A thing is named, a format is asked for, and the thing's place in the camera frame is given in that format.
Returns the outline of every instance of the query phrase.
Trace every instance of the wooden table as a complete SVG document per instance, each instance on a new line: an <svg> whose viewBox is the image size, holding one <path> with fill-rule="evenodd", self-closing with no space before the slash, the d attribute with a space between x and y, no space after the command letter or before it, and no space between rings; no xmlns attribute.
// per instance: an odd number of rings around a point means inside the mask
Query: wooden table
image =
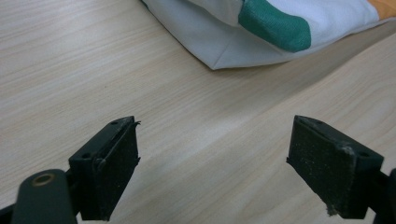
<svg viewBox="0 0 396 224"><path fill-rule="evenodd" d="M372 223L328 217L286 157L298 114L396 167L395 33L389 22L289 63L211 71L137 0L4 0L0 206L134 115L142 159L110 223Z"/></svg>

